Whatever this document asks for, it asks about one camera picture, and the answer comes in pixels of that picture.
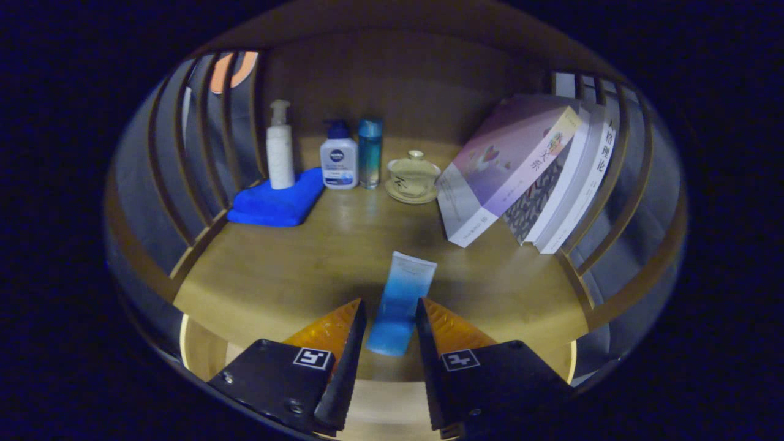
white pump bottle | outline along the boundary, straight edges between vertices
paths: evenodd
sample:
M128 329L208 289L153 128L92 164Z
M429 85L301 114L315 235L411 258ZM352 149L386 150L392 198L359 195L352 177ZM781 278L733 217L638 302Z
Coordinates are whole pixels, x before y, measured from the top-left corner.
M272 108L272 125L267 128L267 168L270 185L282 190L294 185L294 158L292 153L292 127L286 124L288 101L275 100Z

book spine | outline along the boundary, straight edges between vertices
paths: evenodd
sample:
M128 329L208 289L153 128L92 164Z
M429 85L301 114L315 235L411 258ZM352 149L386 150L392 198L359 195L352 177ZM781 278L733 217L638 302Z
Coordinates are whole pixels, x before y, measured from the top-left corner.
M550 241L548 241L543 248L539 249L540 253L555 253L558 248L564 244L566 238L569 237L569 235L577 226L577 223L583 217L583 214L585 214L585 212L588 210L588 205L596 195L599 184L601 184L601 180L604 177L604 173L607 171L614 143L615 131L612 127L610 127L608 122L605 122L604 129L602 130L601 134L599 149L593 160L593 165L590 174L588 175L588 180L586 181L585 185L583 185L583 189L579 193L577 201L569 210L569 213L564 219L564 222L561 223L561 226L556 230L556 233L553 235Z
M558 177L553 193L550 194L550 197L547 199L544 209L539 214L533 227L531 227L531 231L525 236L524 242L535 242L539 238L546 226L550 223L550 220L553 219L553 215L557 211L557 208L561 206L561 201L564 200L567 190L574 180L577 166L586 149L588 132L590 130L590 114L588 111L580 108L579 117L583 123L580 124L580 127L575 132L575 136L572 138L572 146L569 148L569 156L567 156L566 161L564 162L564 169L561 171L561 175Z

saucer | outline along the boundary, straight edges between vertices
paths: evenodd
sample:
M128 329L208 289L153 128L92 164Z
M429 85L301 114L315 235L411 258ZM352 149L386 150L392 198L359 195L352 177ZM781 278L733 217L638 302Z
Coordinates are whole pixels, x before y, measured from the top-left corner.
M397 191L397 188L395 187L392 180L388 180L384 184L384 188L387 190L387 194L392 196L392 199L411 205L426 204L428 202L434 201L438 197L438 189L435 187L432 187L429 192L421 195L418 198L409 198L408 196L402 195L399 191Z

blue towel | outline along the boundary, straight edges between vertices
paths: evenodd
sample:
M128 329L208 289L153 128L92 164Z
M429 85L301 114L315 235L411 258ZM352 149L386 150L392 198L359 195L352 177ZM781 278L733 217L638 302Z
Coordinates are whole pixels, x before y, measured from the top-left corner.
M294 185L283 190L273 190L266 181L237 193L228 219L239 224L294 227L305 221L323 190L321 167L296 176Z

book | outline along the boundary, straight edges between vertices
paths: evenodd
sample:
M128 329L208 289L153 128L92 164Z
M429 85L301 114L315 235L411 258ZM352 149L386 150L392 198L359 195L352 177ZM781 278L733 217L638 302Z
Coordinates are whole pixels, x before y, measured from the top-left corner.
M615 128L602 106L584 103L590 109L590 130L583 156L567 195L558 208L554 221L534 241L542 254L555 253L572 233L577 223L588 210L610 163L615 145Z
M541 220L541 213L546 204L552 201L551 195L558 182L559 176L564 170L564 155L569 154L570 145L555 158L552 164L547 167L542 176L523 193L523 195L503 214L503 220L509 225L514 238L520 245L525 242L528 233L536 222Z
M561 153L581 124L548 96L502 101L436 180L447 239L466 247Z
M529 203L527 208L523 210L525 201L518 201L504 213L504 220L512 229L512 232L521 245L524 242L534 242L539 238L539 235L544 231L546 226L552 221L557 208L572 183L580 161L583 158L585 151L589 124L590 114L585 108L580 107L580 102L577 100L570 100L565 98L554 97L555 100L562 100L565 103L570 103L573 107L577 107L579 117L583 121L575 132L575 136L569 142L569 145L558 156L555 163L561 164L561 171L554 180L548 180L546 184L546 193L542 191L529 191L525 195L531 193L536 196L536 204ZM542 187L545 182L540 182L547 176L545 172L535 183L534 186L539 185Z

